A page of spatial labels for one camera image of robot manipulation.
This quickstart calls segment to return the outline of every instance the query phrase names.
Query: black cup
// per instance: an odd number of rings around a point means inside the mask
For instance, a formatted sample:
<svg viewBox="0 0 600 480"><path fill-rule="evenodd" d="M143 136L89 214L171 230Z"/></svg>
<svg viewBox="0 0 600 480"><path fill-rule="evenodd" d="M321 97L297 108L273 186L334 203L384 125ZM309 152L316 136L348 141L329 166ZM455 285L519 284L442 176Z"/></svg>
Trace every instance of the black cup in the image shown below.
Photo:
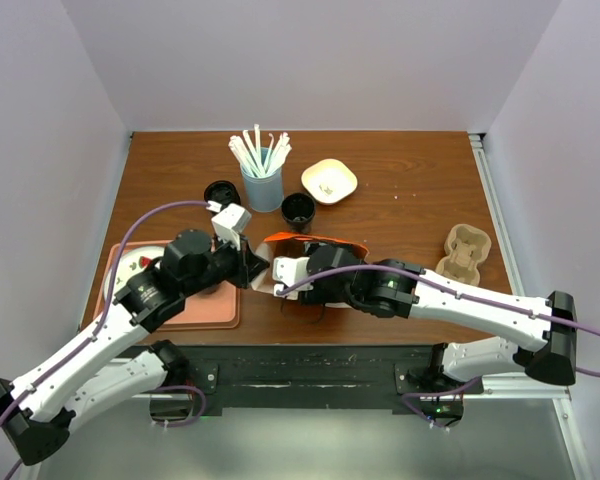
<svg viewBox="0 0 600 480"><path fill-rule="evenodd" d="M222 209L232 203L240 205L240 195L238 195L236 186L227 180L218 180L209 185L204 191L204 200L205 202L209 200L218 202L222 205Z"/></svg>
<svg viewBox="0 0 600 480"><path fill-rule="evenodd" d="M280 207L282 218L287 222L291 231L309 233L311 221L316 214L316 202L304 193L292 193L282 202Z"/></svg>

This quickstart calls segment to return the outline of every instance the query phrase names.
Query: light blue container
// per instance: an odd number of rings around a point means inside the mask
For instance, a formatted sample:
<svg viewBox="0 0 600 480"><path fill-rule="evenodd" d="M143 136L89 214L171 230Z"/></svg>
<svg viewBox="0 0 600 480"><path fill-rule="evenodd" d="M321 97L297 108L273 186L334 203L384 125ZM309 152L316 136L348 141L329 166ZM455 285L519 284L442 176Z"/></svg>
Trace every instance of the light blue container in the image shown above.
<svg viewBox="0 0 600 480"><path fill-rule="evenodd" d="M262 148L262 161L267 157L268 148ZM247 199L252 210L261 213L273 212L280 208L284 200L282 188L282 167L266 178L255 178L240 167L244 189L247 191Z"/></svg>

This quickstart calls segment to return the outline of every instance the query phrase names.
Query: brown wooden tabletop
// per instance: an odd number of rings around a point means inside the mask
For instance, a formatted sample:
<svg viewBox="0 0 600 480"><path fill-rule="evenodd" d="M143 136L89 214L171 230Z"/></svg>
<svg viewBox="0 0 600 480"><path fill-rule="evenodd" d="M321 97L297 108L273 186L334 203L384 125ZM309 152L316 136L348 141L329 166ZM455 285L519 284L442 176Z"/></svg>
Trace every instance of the brown wooden tabletop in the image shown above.
<svg viewBox="0 0 600 480"><path fill-rule="evenodd" d="M125 167L83 326L94 315L96 296L112 245L146 211L178 200L202 200L212 181L233 182L246 194L227 143L230 132L136 133ZM366 243L368 261L384 258L435 268L451 227L468 223L494 241L481 266L480 286L510 293L475 160L463 132L290 132L293 150L283 170L285 194L303 191L300 175L324 158L342 160L358 188L333 206L319 205L312 233ZM286 231L280 211L253 213L246 229L255 249L263 238ZM149 219L132 241L167 240L185 228L212 233L202 208L179 208ZM317 319L283 315L280 299L246 291L240 325L231 330L157 333L178 344L431 344L468 342L487 335L440 321L377 319L351 309L327 309Z"/></svg>

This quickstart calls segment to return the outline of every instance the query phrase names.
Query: pink tray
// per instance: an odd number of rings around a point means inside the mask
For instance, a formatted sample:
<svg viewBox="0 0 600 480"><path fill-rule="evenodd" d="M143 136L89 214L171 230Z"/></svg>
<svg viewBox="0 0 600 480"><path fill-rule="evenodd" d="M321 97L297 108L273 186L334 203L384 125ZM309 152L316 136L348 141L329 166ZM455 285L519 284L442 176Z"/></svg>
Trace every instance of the pink tray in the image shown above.
<svg viewBox="0 0 600 480"><path fill-rule="evenodd" d="M125 248L125 253L146 245L165 246L169 241L161 240L155 242L131 242ZM120 244L111 247L104 277L100 284L98 300L94 318L103 308L104 279L109 274L111 262L118 251ZM198 294L187 298L184 311L176 315L158 329L159 332L187 331L187 330L210 330L220 328L234 328L240 323L240 291L228 282L222 282L218 290L209 295Z"/></svg>

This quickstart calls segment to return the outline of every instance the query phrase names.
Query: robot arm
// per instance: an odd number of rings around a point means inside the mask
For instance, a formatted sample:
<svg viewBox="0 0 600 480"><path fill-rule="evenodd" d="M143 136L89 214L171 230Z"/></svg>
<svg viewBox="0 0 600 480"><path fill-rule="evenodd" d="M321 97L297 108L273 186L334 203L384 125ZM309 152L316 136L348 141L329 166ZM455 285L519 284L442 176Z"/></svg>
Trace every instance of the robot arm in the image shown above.
<svg viewBox="0 0 600 480"><path fill-rule="evenodd" d="M295 298L301 303L344 302L381 318L443 320L495 335L466 344L437 345L429 368L410 372L412 380L429 391L482 375L521 371L545 383L575 383L575 331L537 318L575 321L573 298L566 293L554 292L548 299L506 295L397 260L367 265L345 248L324 245L308 257L274 259L273 278L280 282L274 295L286 296L286 287L337 269L341 273L304 283ZM400 275L397 270L407 273Z"/></svg>
<svg viewBox="0 0 600 480"><path fill-rule="evenodd" d="M120 401L184 383L188 362L170 342L158 342L125 365L96 374L180 313L187 297L225 280L248 288L268 268L269 263L251 252L242 235L250 218L244 208L230 205L212 219L213 242L202 231L181 232L165 247L163 257L116 293L106 318L98 317L28 373L11 382L0 379L0 416L28 392L3 425L25 465L55 453L70 432ZM104 325L95 335L100 322ZM58 363L62 367L39 382Z"/></svg>

